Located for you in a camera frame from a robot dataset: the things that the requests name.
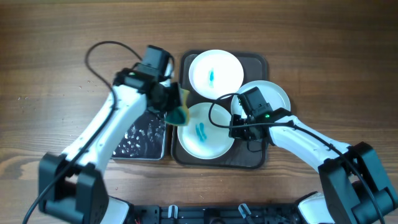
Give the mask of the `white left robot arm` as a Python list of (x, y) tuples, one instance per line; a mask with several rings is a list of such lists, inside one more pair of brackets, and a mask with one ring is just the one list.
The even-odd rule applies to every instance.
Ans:
[(132, 223), (134, 206), (108, 195), (103, 176), (124, 133), (146, 111), (169, 114), (182, 104), (171, 68), (125, 68), (114, 80), (106, 102), (82, 134), (39, 164), (42, 213), (69, 223)]

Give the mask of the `green yellow sponge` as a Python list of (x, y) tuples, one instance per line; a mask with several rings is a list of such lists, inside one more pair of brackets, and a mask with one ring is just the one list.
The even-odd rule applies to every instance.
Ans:
[(190, 92), (188, 90), (180, 90), (182, 105), (166, 113), (164, 121), (167, 124), (172, 126), (186, 126), (189, 123), (190, 115), (187, 107), (189, 94)]

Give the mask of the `white plate front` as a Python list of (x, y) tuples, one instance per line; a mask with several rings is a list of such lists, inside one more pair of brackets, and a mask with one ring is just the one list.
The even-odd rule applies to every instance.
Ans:
[(227, 126), (231, 114), (220, 105), (198, 103), (189, 108), (190, 120), (177, 128), (177, 136), (184, 150), (198, 159), (216, 159), (226, 154), (234, 143), (229, 130), (211, 124)]

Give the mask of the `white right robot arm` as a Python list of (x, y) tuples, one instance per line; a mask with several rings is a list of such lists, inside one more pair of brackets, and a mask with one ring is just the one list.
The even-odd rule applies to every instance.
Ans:
[(397, 209), (397, 192), (376, 151), (367, 143), (335, 141), (279, 108), (232, 109), (230, 133), (244, 140), (266, 139), (314, 168), (323, 191), (305, 197), (298, 210), (307, 223), (374, 223)]

